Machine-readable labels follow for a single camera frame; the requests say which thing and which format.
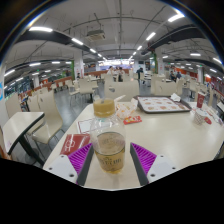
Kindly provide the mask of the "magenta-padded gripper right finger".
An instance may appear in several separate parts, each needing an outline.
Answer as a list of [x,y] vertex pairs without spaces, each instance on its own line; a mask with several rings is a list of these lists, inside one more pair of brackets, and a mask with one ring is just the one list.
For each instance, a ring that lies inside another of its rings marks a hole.
[[141,186],[159,180],[178,170],[177,166],[165,155],[156,155],[135,143],[130,144],[130,154]]

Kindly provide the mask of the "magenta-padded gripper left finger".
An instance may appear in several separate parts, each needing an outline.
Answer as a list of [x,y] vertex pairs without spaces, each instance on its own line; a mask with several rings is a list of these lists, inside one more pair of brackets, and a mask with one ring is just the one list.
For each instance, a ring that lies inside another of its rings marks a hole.
[[67,181],[84,186],[94,149],[88,144],[70,155],[60,155],[45,170]]

